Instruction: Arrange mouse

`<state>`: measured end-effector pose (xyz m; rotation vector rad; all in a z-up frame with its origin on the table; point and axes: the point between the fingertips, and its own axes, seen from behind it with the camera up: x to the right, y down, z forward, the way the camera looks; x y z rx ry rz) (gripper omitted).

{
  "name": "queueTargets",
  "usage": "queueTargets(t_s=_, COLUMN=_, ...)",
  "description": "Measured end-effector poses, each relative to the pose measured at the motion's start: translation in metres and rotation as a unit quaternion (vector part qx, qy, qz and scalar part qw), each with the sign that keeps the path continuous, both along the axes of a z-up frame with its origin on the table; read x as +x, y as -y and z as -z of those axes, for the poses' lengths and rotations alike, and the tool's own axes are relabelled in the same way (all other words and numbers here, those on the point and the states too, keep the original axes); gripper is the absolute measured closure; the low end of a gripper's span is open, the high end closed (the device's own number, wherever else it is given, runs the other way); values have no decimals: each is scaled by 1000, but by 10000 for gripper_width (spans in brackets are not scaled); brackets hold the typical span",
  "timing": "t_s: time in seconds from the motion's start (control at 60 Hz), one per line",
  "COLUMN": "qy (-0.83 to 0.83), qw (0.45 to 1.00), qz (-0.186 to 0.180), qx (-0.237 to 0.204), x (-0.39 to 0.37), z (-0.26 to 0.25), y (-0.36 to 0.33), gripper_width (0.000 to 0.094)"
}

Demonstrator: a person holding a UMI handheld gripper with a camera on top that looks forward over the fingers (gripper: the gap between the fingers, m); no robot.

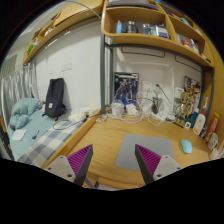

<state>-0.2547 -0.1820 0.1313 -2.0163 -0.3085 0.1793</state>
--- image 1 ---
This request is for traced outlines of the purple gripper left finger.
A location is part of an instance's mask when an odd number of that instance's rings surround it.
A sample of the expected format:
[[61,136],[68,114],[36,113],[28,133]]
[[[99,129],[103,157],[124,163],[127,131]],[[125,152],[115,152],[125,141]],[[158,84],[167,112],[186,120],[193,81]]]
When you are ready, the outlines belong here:
[[90,144],[73,154],[57,157],[45,170],[82,186],[93,156],[93,145]]

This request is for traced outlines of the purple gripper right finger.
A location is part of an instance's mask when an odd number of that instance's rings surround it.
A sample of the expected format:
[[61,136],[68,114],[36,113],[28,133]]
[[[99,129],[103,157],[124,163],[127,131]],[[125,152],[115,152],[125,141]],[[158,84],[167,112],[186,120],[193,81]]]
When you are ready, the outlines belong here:
[[135,156],[146,185],[182,169],[169,155],[160,156],[138,144],[135,145]]

